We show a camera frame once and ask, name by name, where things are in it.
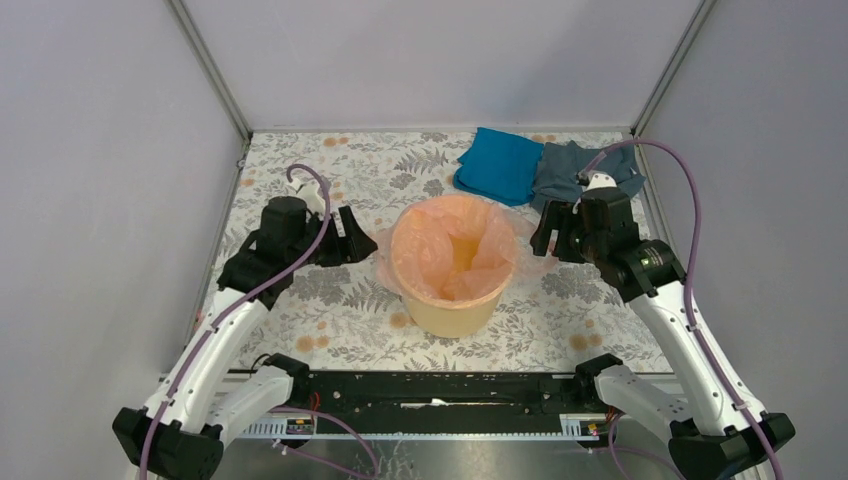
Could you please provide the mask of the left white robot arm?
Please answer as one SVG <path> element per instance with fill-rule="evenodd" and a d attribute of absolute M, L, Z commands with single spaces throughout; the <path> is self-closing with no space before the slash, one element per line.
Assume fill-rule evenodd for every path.
<path fill-rule="evenodd" d="M 156 392 L 138 408 L 122 408 L 112 430 L 142 477 L 209 479 L 225 448 L 266 412 L 296 411 L 314 400 L 309 366 L 267 356 L 222 400 L 215 398 L 236 354 L 271 313 L 305 265 L 359 263 L 377 244 L 352 209 L 318 213 L 301 198 L 272 198 L 258 229 L 228 259 L 205 319 Z"/>

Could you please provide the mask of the pink plastic trash bag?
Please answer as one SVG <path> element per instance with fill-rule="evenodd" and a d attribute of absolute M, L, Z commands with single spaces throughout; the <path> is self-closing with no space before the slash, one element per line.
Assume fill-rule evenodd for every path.
<path fill-rule="evenodd" d="M 407 297 L 477 300 L 553 269 L 555 259 L 532 252 L 534 230 L 514 210 L 477 196 L 417 202 L 377 234 L 377 281 Z"/>

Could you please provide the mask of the yellow plastic trash bin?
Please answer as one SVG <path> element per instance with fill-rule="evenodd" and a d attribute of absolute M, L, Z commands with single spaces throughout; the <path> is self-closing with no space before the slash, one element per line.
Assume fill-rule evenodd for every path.
<path fill-rule="evenodd" d="M 432 335 L 454 339 L 482 329 L 493 315 L 506 287 L 498 293 L 468 302 L 437 302 L 399 295 L 419 327 Z"/>

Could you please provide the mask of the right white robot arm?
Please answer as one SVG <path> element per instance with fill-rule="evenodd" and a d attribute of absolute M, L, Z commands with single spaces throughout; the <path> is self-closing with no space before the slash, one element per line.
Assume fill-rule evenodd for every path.
<path fill-rule="evenodd" d="M 644 240 L 629 197 L 616 187 L 577 203 L 548 202 L 530 244 L 537 256 L 590 264 L 648 327 L 683 390 L 677 400 L 612 355 L 577 366 L 575 402 L 621 411 L 663 441 L 685 479 L 729 479 L 769 460 L 796 430 L 770 412 L 735 372 L 687 294 L 669 245 Z"/>

